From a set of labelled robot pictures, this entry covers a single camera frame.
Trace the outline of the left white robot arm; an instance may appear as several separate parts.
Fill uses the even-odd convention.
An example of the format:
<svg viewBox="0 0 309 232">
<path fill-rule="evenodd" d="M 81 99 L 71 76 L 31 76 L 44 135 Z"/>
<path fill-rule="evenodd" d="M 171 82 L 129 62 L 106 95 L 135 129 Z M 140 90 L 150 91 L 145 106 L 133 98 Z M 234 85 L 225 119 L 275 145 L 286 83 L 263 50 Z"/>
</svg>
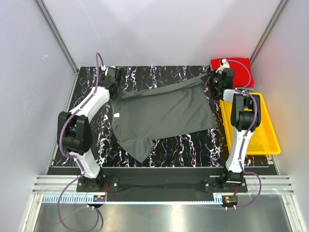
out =
<svg viewBox="0 0 309 232">
<path fill-rule="evenodd" d="M 100 67 L 102 73 L 96 77 L 96 85 L 73 109 L 62 111 L 57 119 L 57 144 L 62 156 L 72 158 L 88 178 L 87 185 L 93 191 L 104 187 L 104 179 L 99 176 L 100 167 L 91 151 L 92 132 L 90 122 L 99 109 L 121 93 L 122 70 L 118 67 Z"/>
</svg>

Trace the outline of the grey t-shirt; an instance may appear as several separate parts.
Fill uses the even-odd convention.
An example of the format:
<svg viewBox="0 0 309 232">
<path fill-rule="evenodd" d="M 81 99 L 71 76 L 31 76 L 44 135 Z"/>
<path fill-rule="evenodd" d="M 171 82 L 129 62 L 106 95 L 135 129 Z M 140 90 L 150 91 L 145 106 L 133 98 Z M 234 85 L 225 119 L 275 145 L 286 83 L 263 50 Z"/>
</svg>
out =
<svg viewBox="0 0 309 232">
<path fill-rule="evenodd" d="M 156 89 L 131 91 L 111 101 L 112 130 L 119 145 L 138 162 L 154 140 L 216 128 L 200 76 Z"/>
</svg>

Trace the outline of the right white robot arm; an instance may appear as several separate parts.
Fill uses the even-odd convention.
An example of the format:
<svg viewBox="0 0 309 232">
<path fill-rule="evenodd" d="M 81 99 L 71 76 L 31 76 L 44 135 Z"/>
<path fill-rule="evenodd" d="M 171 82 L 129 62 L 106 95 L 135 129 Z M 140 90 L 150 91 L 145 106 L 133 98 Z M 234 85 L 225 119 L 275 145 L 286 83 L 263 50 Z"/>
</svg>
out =
<svg viewBox="0 0 309 232">
<path fill-rule="evenodd" d="M 202 81 L 217 90 L 217 95 L 224 102 L 232 104 L 230 122 L 233 126 L 234 137 L 229 157 L 220 174 L 217 185 L 223 191 L 231 191 L 244 183 L 244 162 L 251 137 L 261 124 L 260 97 L 233 88 L 235 71 L 224 68 L 222 71 L 213 70 L 201 77 Z"/>
</svg>

